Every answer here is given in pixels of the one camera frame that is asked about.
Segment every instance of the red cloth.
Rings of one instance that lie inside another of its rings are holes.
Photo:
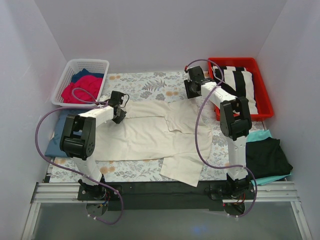
[[[92,75],[87,75],[81,77],[76,83],[71,82],[61,93],[61,97],[63,97],[63,102],[66,104],[85,104],[82,101],[79,101],[72,96],[72,90],[74,88],[81,88],[89,93],[91,93],[95,99],[98,97],[98,93],[102,84],[102,78],[95,77]],[[76,95],[79,99],[88,102],[94,102],[90,95],[81,90],[75,90],[74,95]]]

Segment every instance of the red basket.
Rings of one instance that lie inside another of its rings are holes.
[[[258,114],[251,114],[252,121],[264,121],[267,118],[271,118],[274,115],[264,81],[259,71],[256,60],[252,57],[211,57],[209,60],[215,62],[219,66],[234,66],[234,67],[245,67],[246,70],[252,73],[254,98],[256,101],[256,108]],[[214,77],[210,62],[209,75],[211,78]],[[215,116],[220,121],[220,110],[217,106],[215,107]]]

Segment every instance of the teal cloth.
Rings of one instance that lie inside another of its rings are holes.
[[[250,132],[249,135],[247,136],[246,142],[249,143],[249,142],[262,141],[267,138],[272,138],[272,135],[269,130],[253,131],[253,132]],[[282,175],[282,176],[268,176],[268,177],[259,178],[259,179],[256,179],[256,184],[257,185],[269,184],[269,183],[283,179],[283,178],[290,176],[290,175],[291,175],[291,173],[288,175]]]

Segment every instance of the leaf pattern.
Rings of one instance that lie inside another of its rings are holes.
[[[183,71],[108,74],[102,94],[110,97],[114,90],[130,94],[130,100],[135,102],[150,100],[175,102],[187,98],[185,79],[186,74]],[[166,92],[178,92],[178,94],[167,96]],[[200,107],[204,99],[198,97],[195,100]],[[201,116],[202,120],[211,127],[213,135],[211,153],[207,161],[215,166],[225,166],[228,162],[228,144],[220,131],[220,123],[216,120],[214,105],[211,102],[204,106]],[[262,129],[264,128],[261,122],[252,122],[251,132]],[[68,158],[66,161],[56,158],[56,161],[64,167],[78,170],[76,164]],[[163,158],[150,161],[98,161],[97,166],[99,169],[108,170],[104,174],[106,182],[173,181],[160,174],[163,162]],[[200,180],[225,180],[226,172],[223,169],[212,169],[204,165]],[[76,183],[79,179],[78,174],[54,166],[50,183]]]

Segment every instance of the cream garment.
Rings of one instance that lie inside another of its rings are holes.
[[[199,108],[195,99],[128,102],[120,124],[108,121],[96,130],[97,161],[151,160],[164,158],[160,174],[196,187],[203,167],[195,146]],[[208,159],[211,128],[200,119],[198,141]]]

